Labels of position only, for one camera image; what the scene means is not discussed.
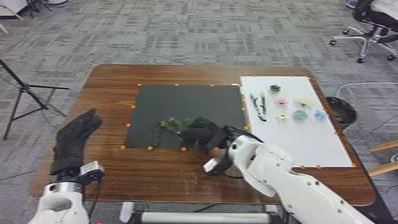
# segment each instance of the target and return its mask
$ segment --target green plant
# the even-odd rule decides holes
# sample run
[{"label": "green plant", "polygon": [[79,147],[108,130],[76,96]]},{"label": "green plant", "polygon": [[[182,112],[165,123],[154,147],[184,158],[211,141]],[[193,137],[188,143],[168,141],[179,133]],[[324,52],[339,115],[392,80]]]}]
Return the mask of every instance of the green plant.
[{"label": "green plant", "polygon": [[170,117],[166,120],[156,122],[156,127],[152,130],[152,147],[157,146],[161,130],[168,131],[177,136],[177,133],[182,129],[186,129],[189,123],[189,119],[182,119],[181,122],[175,117]]}]

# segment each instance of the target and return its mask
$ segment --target white paper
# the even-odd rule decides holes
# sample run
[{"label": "white paper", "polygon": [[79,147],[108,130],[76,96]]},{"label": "white paper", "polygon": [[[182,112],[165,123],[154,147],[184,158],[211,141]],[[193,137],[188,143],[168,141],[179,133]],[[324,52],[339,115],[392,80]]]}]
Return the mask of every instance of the white paper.
[{"label": "white paper", "polygon": [[[280,92],[269,92],[269,86],[280,86]],[[282,147],[291,155],[294,167],[351,167],[351,160],[339,140],[330,119],[316,120],[314,112],[323,111],[323,106],[308,83],[307,77],[292,76],[243,76],[241,92],[244,96],[244,107],[252,134],[260,140]],[[266,99],[266,122],[257,118],[250,94],[264,94]],[[284,98],[287,105],[278,106],[275,100]],[[298,98],[310,100],[312,106],[301,106],[294,101]],[[296,120],[292,112],[303,110],[307,119]]]}]

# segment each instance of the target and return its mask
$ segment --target floor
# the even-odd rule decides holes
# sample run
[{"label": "floor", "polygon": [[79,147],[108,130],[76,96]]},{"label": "floor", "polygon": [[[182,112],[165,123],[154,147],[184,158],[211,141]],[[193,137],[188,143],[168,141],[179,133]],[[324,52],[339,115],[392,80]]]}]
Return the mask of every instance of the floor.
[{"label": "floor", "polygon": [[[342,27],[360,27],[342,0],[70,0],[51,9],[42,9],[33,19],[24,14],[24,21],[1,21],[10,34],[0,34],[0,55],[24,81],[70,88],[53,96],[63,112],[92,67],[109,63],[301,66],[312,71],[324,95],[333,95],[346,83],[398,82],[398,62],[385,60],[381,49],[371,49],[365,64],[356,64],[358,43],[340,41],[328,46]],[[0,80],[0,130],[15,93]],[[396,139],[398,88],[353,85],[339,95],[358,113],[344,133],[365,168],[372,168],[398,152],[367,151]],[[31,101],[22,99],[19,109],[30,108]],[[26,223],[33,215],[37,201],[26,189],[60,124],[61,117],[37,113],[14,123],[8,140],[0,141],[1,224]],[[372,181],[398,218],[398,187],[387,191],[398,184],[396,172]],[[150,211],[191,211],[200,206],[138,204]],[[99,203],[92,220],[117,223],[118,208],[120,203]],[[260,212],[260,207],[223,205],[209,211]]]}]

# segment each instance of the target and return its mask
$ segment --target green object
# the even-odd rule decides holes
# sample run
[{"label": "green object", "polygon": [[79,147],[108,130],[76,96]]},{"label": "green object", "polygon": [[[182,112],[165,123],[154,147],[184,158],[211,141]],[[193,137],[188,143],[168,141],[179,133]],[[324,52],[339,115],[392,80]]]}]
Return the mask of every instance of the green object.
[{"label": "green object", "polygon": [[305,120],[307,119],[307,113],[301,110],[296,110],[292,113],[292,117],[296,120]]},{"label": "green object", "polygon": [[152,147],[156,147],[159,143],[161,130],[165,130],[177,136],[179,131],[186,129],[189,123],[191,123],[189,119],[182,119],[181,122],[175,117],[170,117],[168,120],[156,122],[156,127],[152,130]]},{"label": "green object", "polygon": [[278,92],[280,92],[280,86],[278,86],[278,85],[271,85],[271,86],[269,86],[269,91],[271,91],[273,93],[278,93]]}]

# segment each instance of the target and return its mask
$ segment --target blue object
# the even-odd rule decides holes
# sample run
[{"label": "blue object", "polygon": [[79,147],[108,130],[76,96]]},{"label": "blue object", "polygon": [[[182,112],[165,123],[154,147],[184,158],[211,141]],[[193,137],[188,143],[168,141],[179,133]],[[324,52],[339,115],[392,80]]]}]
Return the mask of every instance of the blue object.
[{"label": "blue object", "polygon": [[323,111],[316,110],[314,118],[317,121],[323,121],[326,119],[326,113]]},{"label": "blue object", "polygon": [[356,0],[346,0],[344,6],[353,10],[356,8]]}]

